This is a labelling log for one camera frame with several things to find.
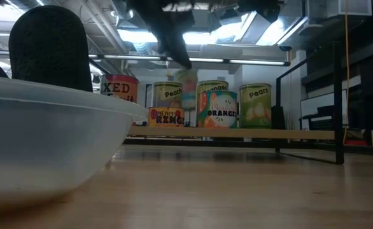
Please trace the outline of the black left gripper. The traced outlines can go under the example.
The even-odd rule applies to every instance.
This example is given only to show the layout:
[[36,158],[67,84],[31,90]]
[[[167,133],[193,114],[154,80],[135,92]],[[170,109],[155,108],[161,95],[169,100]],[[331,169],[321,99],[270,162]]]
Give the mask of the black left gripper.
[[[193,8],[195,0],[125,0],[127,9],[134,10],[158,34],[158,52],[173,59],[184,69],[191,69],[192,63],[181,33],[195,25]],[[173,10],[177,5],[187,3],[189,10]]]

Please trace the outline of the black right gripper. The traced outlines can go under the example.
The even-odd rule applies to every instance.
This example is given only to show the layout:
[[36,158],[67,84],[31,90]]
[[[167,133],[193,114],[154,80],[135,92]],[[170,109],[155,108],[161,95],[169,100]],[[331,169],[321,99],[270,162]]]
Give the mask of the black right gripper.
[[255,11],[268,22],[274,23],[279,16],[278,0],[238,0],[238,11],[241,13]]

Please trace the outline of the peaches can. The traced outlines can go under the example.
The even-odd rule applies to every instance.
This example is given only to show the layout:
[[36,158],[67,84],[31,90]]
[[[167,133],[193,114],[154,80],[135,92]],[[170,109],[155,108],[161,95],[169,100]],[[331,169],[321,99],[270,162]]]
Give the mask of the peaches can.
[[152,107],[181,107],[181,83],[173,81],[161,81],[155,82],[152,87]]

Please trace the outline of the green oranges can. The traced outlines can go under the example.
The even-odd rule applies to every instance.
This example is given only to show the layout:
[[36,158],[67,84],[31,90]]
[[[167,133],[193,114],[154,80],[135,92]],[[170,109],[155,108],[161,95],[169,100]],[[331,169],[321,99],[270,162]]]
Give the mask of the green oranges can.
[[200,81],[197,83],[197,94],[207,91],[228,91],[229,83],[220,80]]

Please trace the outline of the red orange mixed fruit can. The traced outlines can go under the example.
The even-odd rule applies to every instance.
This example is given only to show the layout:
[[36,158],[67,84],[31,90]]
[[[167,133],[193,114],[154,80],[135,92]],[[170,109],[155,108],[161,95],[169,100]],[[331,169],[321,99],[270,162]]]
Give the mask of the red orange mixed fruit can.
[[105,74],[101,76],[100,93],[136,103],[138,85],[139,81],[135,77],[122,74]]

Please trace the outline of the yellow pineapple rings can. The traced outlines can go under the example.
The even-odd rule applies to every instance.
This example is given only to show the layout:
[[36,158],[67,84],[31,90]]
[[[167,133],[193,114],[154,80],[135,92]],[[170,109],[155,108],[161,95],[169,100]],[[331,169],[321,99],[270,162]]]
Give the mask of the yellow pineapple rings can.
[[149,127],[184,127],[185,112],[181,108],[148,108]]

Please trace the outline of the teal mandarin oranges can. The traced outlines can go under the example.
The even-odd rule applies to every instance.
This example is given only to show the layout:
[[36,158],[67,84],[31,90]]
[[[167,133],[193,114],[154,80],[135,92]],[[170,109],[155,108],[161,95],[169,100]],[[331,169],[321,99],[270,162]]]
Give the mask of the teal mandarin oranges can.
[[198,95],[197,127],[237,128],[237,94],[207,91]]

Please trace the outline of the green pears can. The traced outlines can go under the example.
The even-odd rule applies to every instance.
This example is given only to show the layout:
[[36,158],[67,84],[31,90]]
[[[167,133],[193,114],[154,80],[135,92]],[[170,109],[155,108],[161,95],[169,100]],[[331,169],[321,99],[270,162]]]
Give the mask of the green pears can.
[[271,86],[251,83],[239,87],[239,127],[271,129]]

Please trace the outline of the wooden shelf board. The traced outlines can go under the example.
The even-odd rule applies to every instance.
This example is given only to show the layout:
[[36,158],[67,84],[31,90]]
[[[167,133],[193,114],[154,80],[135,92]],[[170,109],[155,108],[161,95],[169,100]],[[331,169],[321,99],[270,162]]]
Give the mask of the wooden shelf board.
[[249,137],[257,139],[312,139],[334,140],[333,131],[320,130],[274,130],[245,128],[196,128],[196,127],[137,127],[129,135],[173,137]]

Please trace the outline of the long fluorescent light bar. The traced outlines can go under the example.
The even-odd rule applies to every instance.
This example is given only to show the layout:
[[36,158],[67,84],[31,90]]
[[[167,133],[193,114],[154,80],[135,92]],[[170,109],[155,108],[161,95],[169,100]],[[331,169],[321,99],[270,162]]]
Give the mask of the long fluorescent light bar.
[[[170,57],[164,56],[144,56],[144,55],[103,55],[89,54],[91,59],[118,59],[118,60],[147,60],[147,61],[172,61]],[[256,65],[256,66],[289,66],[291,62],[275,61],[275,60],[249,60],[249,59],[216,59],[216,58],[200,58],[190,57],[191,62],[214,63],[214,64],[240,64],[240,65]]]

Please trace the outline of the black background crate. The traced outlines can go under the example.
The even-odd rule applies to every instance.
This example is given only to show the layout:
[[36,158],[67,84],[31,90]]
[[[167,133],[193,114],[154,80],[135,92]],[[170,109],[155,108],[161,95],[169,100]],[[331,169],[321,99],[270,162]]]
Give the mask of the black background crate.
[[272,115],[272,129],[285,130],[285,115],[283,107],[273,106],[271,109]]

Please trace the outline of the black textured rounded block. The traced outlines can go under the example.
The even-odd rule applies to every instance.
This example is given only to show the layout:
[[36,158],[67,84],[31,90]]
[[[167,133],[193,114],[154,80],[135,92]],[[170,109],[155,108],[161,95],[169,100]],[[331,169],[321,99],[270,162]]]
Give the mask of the black textured rounded block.
[[93,91],[85,28],[69,9],[28,10],[13,25],[8,46],[13,79]]

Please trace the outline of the black mesh basket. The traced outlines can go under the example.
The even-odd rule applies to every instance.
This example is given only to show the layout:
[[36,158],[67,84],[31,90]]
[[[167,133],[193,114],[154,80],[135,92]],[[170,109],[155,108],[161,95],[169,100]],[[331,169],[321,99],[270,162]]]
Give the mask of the black mesh basket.
[[309,120],[309,129],[331,131],[334,129],[334,121],[330,117],[311,118]]

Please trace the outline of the white translucent plastic bowl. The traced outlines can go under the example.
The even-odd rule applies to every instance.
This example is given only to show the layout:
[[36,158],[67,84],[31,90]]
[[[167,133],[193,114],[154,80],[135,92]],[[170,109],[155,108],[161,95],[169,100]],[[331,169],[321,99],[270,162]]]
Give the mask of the white translucent plastic bowl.
[[0,78],[0,212],[81,186],[146,115],[118,97]]

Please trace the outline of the black metal shelf frame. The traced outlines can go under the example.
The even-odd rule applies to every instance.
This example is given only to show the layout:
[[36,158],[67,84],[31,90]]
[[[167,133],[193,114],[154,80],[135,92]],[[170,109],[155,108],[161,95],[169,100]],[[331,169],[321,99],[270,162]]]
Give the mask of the black metal shelf frame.
[[[320,158],[311,158],[303,156],[303,159],[314,160],[317,162],[332,163],[342,165],[344,163],[344,143],[343,143],[343,131],[342,131],[342,76],[341,76],[341,52],[339,49],[340,42],[332,42],[332,61],[334,64],[334,152],[335,160],[323,160]],[[140,136],[140,135],[129,135],[136,137],[152,137],[152,136]],[[274,148],[277,154],[280,153],[280,148]]]

